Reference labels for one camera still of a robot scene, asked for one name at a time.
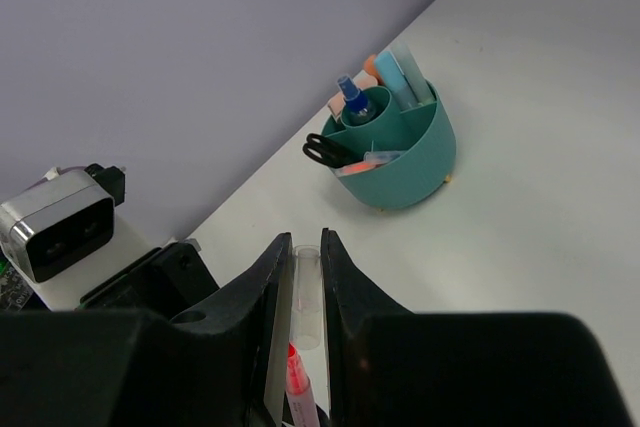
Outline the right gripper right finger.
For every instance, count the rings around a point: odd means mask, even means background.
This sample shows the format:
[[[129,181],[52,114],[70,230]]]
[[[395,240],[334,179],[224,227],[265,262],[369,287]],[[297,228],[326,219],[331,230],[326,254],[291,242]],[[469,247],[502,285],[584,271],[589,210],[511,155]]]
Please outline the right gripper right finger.
[[[414,313],[321,237],[335,426],[629,426],[596,337],[552,312]]]

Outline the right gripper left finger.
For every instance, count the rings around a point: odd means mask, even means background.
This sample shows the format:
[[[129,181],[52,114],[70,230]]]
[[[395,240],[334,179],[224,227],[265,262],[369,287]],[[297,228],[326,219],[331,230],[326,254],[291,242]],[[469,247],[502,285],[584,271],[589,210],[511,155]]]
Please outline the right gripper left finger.
[[[5,426],[278,426],[292,239],[172,319],[144,309],[1,316]]]

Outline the green round pen holder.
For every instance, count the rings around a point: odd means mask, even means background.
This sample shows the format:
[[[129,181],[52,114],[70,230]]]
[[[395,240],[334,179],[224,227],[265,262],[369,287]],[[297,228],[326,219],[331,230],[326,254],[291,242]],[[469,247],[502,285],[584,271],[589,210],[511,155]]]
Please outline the green round pen holder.
[[[381,109],[371,122],[352,127],[330,118],[321,134],[363,156],[398,152],[399,157],[372,170],[340,176],[338,181],[361,203],[378,209],[410,207],[433,194],[453,173],[456,138],[439,97],[403,111],[389,89],[364,91]]]

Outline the orange highlighter marker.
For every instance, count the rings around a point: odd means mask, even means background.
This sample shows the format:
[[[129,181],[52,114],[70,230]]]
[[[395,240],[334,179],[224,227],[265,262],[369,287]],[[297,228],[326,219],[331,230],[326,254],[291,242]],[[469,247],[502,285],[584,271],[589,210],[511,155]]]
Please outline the orange highlighter marker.
[[[363,69],[368,75],[376,79],[378,85],[383,85],[384,81],[382,80],[375,66],[376,58],[376,54],[371,54],[369,57],[367,57],[364,61]]]

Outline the blue highlighter marker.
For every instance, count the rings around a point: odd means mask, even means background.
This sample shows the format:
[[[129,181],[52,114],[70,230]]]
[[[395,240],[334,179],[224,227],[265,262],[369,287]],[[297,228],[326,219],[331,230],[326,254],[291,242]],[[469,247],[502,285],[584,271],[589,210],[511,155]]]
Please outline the blue highlighter marker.
[[[418,106],[418,101],[405,79],[395,58],[389,51],[381,52],[374,60],[374,66],[384,85],[391,92],[398,107],[410,110]]]

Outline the clear pen cap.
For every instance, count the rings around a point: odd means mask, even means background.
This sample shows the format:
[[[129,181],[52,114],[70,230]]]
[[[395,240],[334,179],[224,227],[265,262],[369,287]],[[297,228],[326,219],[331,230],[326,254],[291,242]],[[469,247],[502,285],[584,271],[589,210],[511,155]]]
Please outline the clear pen cap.
[[[319,248],[302,245],[294,250],[294,329],[292,343],[298,350],[319,346],[322,320],[322,269]]]

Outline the orange red pen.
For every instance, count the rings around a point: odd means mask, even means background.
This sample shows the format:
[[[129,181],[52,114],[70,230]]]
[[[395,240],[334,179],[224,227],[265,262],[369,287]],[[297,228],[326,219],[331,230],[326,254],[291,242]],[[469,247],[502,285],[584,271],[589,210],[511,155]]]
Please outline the orange red pen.
[[[404,151],[369,151],[364,154],[362,161],[334,169],[333,174],[345,177],[374,170],[398,159],[402,154]]]

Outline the black handled scissors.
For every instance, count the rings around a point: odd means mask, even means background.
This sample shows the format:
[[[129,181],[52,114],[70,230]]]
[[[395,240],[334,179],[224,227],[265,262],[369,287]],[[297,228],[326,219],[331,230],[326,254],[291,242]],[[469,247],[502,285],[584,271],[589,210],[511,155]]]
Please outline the black handled scissors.
[[[310,160],[332,169],[360,162],[363,158],[350,148],[316,133],[306,136],[302,152]]]

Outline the pink gel pen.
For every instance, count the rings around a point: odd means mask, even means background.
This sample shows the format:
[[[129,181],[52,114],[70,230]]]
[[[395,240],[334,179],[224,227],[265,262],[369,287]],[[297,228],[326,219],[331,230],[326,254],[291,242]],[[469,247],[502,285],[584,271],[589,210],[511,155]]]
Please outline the pink gel pen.
[[[295,427],[320,427],[310,379],[293,344],[288,346],[285,393]]]

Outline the green highlighter marker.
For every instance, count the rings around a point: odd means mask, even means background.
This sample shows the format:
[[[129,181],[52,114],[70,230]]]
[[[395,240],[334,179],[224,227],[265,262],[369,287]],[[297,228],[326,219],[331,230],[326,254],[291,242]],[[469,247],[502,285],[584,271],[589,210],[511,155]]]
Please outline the green highlighter marker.
[[[403,41],[395,41],[391,44],[391,52],[413,91],[417,103],[426,105],[434,102],[436,98],[408,46]]]

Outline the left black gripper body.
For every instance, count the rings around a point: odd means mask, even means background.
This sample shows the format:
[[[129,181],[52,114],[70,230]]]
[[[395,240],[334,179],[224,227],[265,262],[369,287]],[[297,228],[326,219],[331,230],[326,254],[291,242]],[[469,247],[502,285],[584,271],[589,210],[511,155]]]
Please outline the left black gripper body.
[[[151,310],[171,319],[219,290],[191,242],[157,247],[81,297],[78,308]]]

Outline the blue cap spray bottle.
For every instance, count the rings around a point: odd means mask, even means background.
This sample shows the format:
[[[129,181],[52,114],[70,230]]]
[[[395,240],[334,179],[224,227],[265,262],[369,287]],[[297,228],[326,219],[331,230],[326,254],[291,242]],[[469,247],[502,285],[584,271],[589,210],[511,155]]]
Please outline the blue cap spray bottle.
[[[337,85],[345,101],[342,117],[345,118],[346,124],[360,126],[376,118],[377,107],[351,77],[347,75],[340,77]]]

